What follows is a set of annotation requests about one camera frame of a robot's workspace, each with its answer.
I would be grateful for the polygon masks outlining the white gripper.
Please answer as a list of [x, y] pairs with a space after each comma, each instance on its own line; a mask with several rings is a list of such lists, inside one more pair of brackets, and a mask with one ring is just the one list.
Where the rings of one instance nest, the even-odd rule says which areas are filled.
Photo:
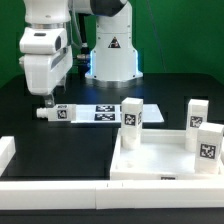
[[28, 90], [44, 96], [46, 108], [55, 106], [50, 94], [58, 87], [66, 90], [66, 74], [72, 67], [72, 49], [65, 28], [34, 29], [27, 27], [20, 40], [20, 51]]

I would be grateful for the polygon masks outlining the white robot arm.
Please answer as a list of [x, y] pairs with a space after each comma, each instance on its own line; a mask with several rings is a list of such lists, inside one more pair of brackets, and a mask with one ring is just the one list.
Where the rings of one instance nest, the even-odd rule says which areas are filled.
[[23, 0], [28, 26], [20, 40], [27, 87], [54, 105], [53, 90], [63, 86], [73, 65], [72, 31], [78, 48], [87, 46], [82, 18], [96, 17], [96, 45], [84, 59], [85, 79], [103, 87], [126, 87], [140, 79], [138, 52], [132, 45], [132, 6], [128, 0]]

